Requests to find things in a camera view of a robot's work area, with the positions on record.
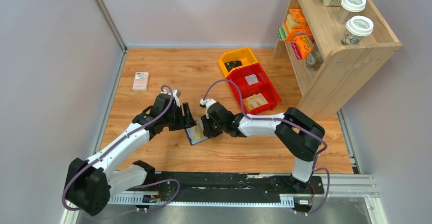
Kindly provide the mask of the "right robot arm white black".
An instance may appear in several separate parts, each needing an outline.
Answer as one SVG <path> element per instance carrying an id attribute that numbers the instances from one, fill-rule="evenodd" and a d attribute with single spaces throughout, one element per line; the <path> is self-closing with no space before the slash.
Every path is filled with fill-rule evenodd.
<path id="1" fill-rule="evenodd" d="M 202 99 L 200 106 L 206 110 L 201 120 L 208 138 L 222 133 L 231 137 L 277 137 L 294 156 L 291 176 L 299 182 L 310 180 L 316 158 L 322 152 L 320 146 L 327 148 L 324 128 L 295 107 L 276 115 L 258 116 L 233 114 L 213 99 Z"/>

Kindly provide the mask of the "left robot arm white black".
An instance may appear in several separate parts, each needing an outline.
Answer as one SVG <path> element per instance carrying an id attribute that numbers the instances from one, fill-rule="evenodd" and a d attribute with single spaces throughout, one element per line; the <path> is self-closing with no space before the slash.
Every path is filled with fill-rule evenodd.
<path id="1" fill-rule="evenodd" d="M 137 161 L 125 170 L 118 166 L 136 149 L 152 140 L 164 128 L 183 130 L 195 125 L 187 103 L 180 103 L 180 91 L 162 91 L 152 106 L 134 117 L 113 142 L 85 160 L 74 159 L 68 168 L 62 193 L 63 206 L 71 211 L 99 214 L 111 196 L 145 183 L 152 168 Z"/>

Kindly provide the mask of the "navy blue card holder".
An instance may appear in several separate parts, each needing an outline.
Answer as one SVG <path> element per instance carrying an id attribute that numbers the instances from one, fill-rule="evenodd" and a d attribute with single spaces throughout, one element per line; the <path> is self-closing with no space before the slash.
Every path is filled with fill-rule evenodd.
<path id="1" fill-rule="evenodd" d="M 196 125 L 186 130 L 186 136 L 191 146 L 214 137 L 214 122 L 204 116 L 196 121 Z"/>

